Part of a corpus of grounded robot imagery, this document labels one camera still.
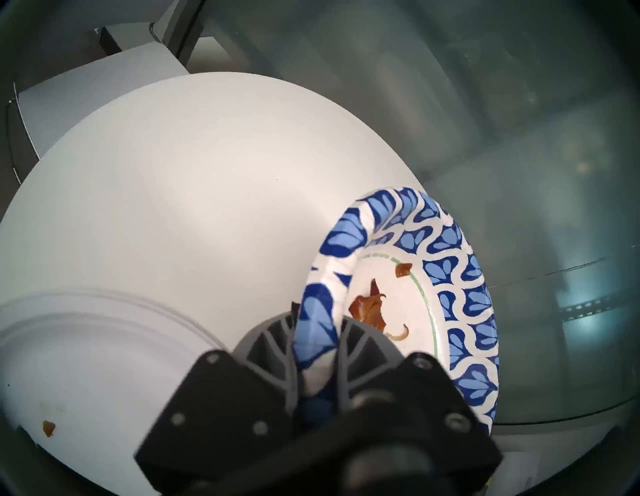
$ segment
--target white plate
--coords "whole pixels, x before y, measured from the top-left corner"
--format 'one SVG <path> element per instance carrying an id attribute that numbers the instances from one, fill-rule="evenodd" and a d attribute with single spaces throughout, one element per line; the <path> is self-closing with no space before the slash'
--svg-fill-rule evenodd
<path id="1" fill-rule="evenodd" d="M 155 305 L 100 293 L 0 307 L 1 407 L 55 458 L 120 496 L 155 495 L 134 453 L 195 360 L 221 346 Z M 55 423 L 47 438 L 43 421 Z"/>

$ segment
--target food residue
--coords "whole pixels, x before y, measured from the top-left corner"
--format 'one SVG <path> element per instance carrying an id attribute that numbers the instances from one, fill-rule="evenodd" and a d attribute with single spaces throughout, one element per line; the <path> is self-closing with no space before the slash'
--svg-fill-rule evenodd
<path id="1" fill-rule="evenodd" d="M 411 272 L 413 264 L 398 264 L 396 265 L 396 277 L 408 276 Z"/>
<path id="2" fill-rule="evenodd" d="M 412 264 L 398 264 L 396 266 L 396 277 L 402 277 L 409 273 L 411 270 Z M 402 267 L 403 272 L 398 275 L 398 267 Z M 364 322 L 365 324 L 369 324 L 370 326 L 378 329 L 380 332 L 385 331 L 385 327 L 387 327 L 387 323 L 382 318 L 382 297 L 387 297 L 387 295 L 380 293 L 380 289 L 378 288 L 378 284 L 375 279 L 371 280 L 371 289 L 369 290 L 369 296 L 358 295 L 356 296 L 353 303 L 349 306 L 349 313 L 351 317 L 356 319 L 357 321 Z M 402 334 L 394 335 L 385 333 L 391 341 L 402 341 L 409 336 L 409 327 L 406 324 L 403 324 L 404 331 Z"/>
<path id="3" fill-rule="evenodd" d="M 385 336 L 387 336 L 391 341 L 402 341 L 403 339 L 407 339 L 409 337 L 409 327 L 406 324 L 403 324 L 404 332 L 400 334 L 400 336 L 394 336 L 393 334 L 389 334 L 385 332 Z"/>
<path id="4" fill-rule="evenodd" d="M 371 281 L 370 296 L 356 296 L 349 306 L 349 313 L 357 321 L 369 324 L 380 332 L 385 330 L 386 322 L 382 318 L 382 297 L 386 295 L 380 293 L 376 280 Z"/>
<path id="5" fill-rule="evenodd" d="M 53 431 L 55 428 L 56 428 L 56 425 L 53 422 L 49 422 L 48 420 L 45 420 L 44 422 L 42 422 L 42 431 L 45 433 L 45 435 L 48 438 L 53 436 Z"/>

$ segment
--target glass panel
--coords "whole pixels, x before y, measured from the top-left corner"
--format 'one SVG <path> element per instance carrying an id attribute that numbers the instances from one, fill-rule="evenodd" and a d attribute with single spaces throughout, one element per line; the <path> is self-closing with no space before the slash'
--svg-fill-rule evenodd
<path id="1" fill-rule="evenodd" d="M 623 10 L 607 11 L 620 26 Z M 218 0 L 200 16 L 212 49 L 196 46 L 194 71 L 324 95 L 456 218 L 492 287 L 498 423 L 637 389 L 640 102 L 596 17 L 557 0 Z M 589 301 L 598 312 L 576 311 Z"/>

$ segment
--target food stain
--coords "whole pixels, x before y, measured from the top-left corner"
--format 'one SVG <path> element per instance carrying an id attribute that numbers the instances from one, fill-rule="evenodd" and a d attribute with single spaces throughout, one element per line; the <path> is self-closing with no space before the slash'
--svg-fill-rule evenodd
<path id="1" fill-rule="evenodd" d="M 411 267 L 413 267 L 413 264 L 396 265 L 396 277 L 408 276 L 411 273 Z"/>
<path id="2" fill-rule="evenodd" d="M 382 297 L 386 295 L 380 293 L 376 280 L 371 281 L 370 296 L 356 296 L 349 306 L 349 313 L 357 321 L 369 324 L 380 332 L 385 330 L 387 323 L 382 318 Z"/>
<path id="3" fill-rule="evenodd" d="M 55 430 L 55 428 L 56 425 L 53 422 L 49 422 L 48 420 L 42 422 L 42 431 L 48 438 L 53 436 L 53 431 Z"/>
<path id="4" fill-rule="evenodd" d="M 404 326 L 404 331 L 402 334 L 400 334 L 400 336 L 394 336 L 393 334 L 389 334 L 388 332 L 385 332 L 385 336 L 387 336 L 391 341 L 402 341 L 403 339 L 407 339 L 409 337 L 409 327 L 406 326 L 406 324 L 403 324 Z"/>

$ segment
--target blue patterned paper plate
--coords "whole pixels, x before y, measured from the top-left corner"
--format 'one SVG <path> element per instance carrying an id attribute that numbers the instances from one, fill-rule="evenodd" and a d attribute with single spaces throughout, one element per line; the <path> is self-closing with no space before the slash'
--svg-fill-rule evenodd
<path id="1" fill-rule="evenodd" d="M 408 277 L 396 277 L 399 263 L 412 264 Z M 357 200 L 320 247 L 294 338 L 303 394 L 316 396 L 327 386 L 343 315 L 356 296 L 369 295 L 372 278 L 387 295 L 385 334 L 405 355 L 437 357 L 490 431 L 499 359 L 484 276 L 451 216 L 412 188 L 380 189 Z"/>

